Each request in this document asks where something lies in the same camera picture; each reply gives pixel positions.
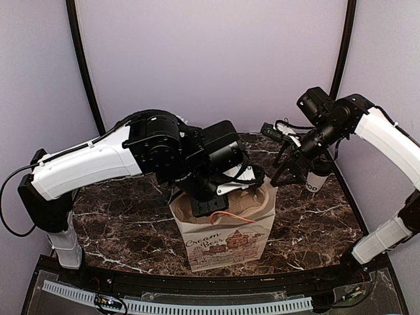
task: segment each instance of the illustration on bag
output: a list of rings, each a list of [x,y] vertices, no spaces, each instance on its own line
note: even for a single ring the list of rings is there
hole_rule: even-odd
[[[270,231],[264,228],[256,230],[258,231],[239,228],[225,236],[216,233],[202,240],[188,241],[188,244],[194,244],[189,254],[191,265],[202,267],[220,263],[241,263],[257,257],[265,245],[260,241],[265,241]]]

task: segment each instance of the orange wire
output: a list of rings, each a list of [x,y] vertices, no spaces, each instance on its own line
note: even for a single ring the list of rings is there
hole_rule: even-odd
[[[213,217],[214,217],[215,215],[230,215],[231,217],[234,217],[234,218],[240,219],[240,220],[245,221],[245,222],[255,223],[255,221],[254,221],[254,220],[245,219],[245,218],[243,218],[243,217],[239,217],[239,216],[237,216],[237,215],[234,215],[233,213],[230,213],[230,212],[226,212],[226,211],[216,211],[216,212],[213,212],[213,213],[211,214],[211,216],[210,216],[210,223],[211,223],[211,225],[213,225],[213,224],[214,224],[214,222],[213,222]]]

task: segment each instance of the white wall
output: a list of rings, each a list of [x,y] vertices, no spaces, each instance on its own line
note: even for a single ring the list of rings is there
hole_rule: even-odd
[[[329,90],[345,0],[79,0],[85,52],[107,128],[161,108],[239,131],[287,116]]]
[[[0,182],[39,148],[55,152],[95,136],[65,1],[2,1]],[[9,225],[22,233],[32,222],[16,191],[20,178],[7,186],[3,209]],[[0,223],[0,313],[20,314],[40,253],[49,253],[45,233],[35,230],[20,239]]]
[[[386,109],[420,140],[420,2],[359,0],[340,96],[359,93]],[[370,230],[399,210],[413,192],[381,153],[353,137],[340,148],[339,167]],[[420,314],[420,238],[391,254],[410,314]]]

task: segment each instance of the paper bag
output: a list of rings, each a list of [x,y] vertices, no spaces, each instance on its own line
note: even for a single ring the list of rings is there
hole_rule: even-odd
[[[229,193],[230,215],[195,218],[190,196],[182,194],[170,205],[182,234],[192,271],[207,270],[260,259],[276,214],[277,188],[265,178],[260,188]]]

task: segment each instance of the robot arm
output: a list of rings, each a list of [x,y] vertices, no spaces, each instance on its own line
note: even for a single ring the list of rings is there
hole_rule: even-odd
[[[191,195],[193,215],[228,209],[227,193],[263,183],[249,165],[230,121],[206,129],[162,110],[130,115],[106,135],[56,154],[39,150],[18,192],[35,225],[46,231],[64,268],[78,269],[82,250],[72,224],[72,191],[115,177],[155,174]]]
[[[275,165],[278,171],[273,186],[304,182],[306,174],[314,170],[314,160],[338,140],[356,134],[387,156],[409,178],[416,191],[406,205],[376,231],[363,237],[351,255],[359,264],[368,263],[378,254],[392,249],[420,232],[420,146],[408,136],[386,113],[361,95],[354,94],[334,101],[319,87],[309,89],[297,102],[315,126],[302,138],[293,135],[294,142],[284,142]],[[262,133],[270,138],[282,135],[264,124]],[[278,163],[281,156],[285,159]],[[291,177],[278,181],[289,171]]]

